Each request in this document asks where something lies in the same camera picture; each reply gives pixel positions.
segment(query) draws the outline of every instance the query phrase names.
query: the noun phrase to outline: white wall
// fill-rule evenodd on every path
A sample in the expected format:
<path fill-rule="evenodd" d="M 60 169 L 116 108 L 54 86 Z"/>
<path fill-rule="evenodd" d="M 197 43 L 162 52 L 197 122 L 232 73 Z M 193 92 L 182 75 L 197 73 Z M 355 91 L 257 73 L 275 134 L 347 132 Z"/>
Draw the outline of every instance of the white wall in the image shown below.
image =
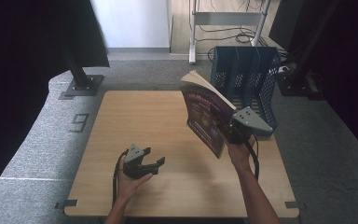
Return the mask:
<path fill-rule="evenodd" d="M 171 0 L 91 0 L 107 48 L 169 48 Z"/>

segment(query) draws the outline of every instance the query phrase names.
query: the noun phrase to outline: book cover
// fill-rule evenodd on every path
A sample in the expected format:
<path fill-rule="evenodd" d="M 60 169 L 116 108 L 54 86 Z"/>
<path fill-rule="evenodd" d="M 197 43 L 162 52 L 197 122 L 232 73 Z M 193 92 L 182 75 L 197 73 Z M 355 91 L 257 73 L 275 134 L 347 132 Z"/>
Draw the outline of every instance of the book cover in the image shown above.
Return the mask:
<path fill-rule="evenodd" d="M 224 139 L 216 127 L 217 121 L 211 113 L 211 106 L 226 123 L 231 121 L 235 106 L 194 71 L 182 78 L 180 90 L 186 102 L 188 127 L 219 159 L 224 149 Z"/>

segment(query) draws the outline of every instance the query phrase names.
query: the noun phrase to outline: wooden table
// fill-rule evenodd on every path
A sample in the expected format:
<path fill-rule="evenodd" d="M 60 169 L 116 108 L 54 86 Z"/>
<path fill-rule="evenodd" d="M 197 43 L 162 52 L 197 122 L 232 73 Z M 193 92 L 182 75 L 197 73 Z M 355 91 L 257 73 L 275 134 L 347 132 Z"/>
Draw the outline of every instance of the wooden table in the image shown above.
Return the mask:
<path fill-rule="evenodd" d="M 109 91 L 105 94 L 66 206 L 68 216 L 107 216 L 117 158 L 132 143 L 151 147 L 143 164 L 161 157 L 158 175 L 129 203 L 129 217 L 247 217 L 237 174 L 227 150 L 218 160 L 186 126 L 179 91 Z M 279 217 L 297 217 L 274 136 L 259 141 L 259 183 Z"/>

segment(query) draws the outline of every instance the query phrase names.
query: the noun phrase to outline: black stand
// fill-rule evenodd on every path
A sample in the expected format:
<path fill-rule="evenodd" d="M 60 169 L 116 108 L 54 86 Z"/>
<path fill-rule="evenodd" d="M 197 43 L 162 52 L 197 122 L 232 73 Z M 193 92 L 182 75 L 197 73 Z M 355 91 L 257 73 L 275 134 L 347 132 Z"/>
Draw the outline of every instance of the black stand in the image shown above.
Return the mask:
<path fill-rule="evenodd" d="M 69 84 L 63 97 L 95 96 L 103 81 L 103 75 L 87 76 L 86 73 L 84 73 L 83 68 L 76 63 L 71 52 L 64 43 L 62 43 L 62 54 L 69 70 L 71 70 L 72 76 L 74 76 L 74 79 Z"/>
<path fill-rule="evenodd" d="M 311 100 L 322 100 L 322 87 L 318 83 L 318 75 L 310 72 L 311 54 L 318 43 L 325 26 L 330 21 L 333 13 L 336 11 L 339 0 L 334 0 L 326 10 L 322 22 L 316 27 L 311 35 L 310 43 L 306 46 L 297 68 L 294 72 L 282 72 L 277 75 L 278 86 L 283 96 L 308 96 Z"/>

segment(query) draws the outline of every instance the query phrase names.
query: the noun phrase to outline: black curtain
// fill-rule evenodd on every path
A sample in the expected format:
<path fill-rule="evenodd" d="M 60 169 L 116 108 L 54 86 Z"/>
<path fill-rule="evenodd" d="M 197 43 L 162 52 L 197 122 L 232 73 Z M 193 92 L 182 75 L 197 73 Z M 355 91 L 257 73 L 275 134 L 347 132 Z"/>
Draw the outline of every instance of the black curtain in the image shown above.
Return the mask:
<path fill-rule="evenodd" d="M 0 174 L 68 70 L 63 45 L 82 67 L 109 66 L 89 0 L 0 1 Z"/>
<path fill-rule="evenodd" d="M 313 53 L 325 99 L 358 139 L 358 2 L 340 1 Z"/>

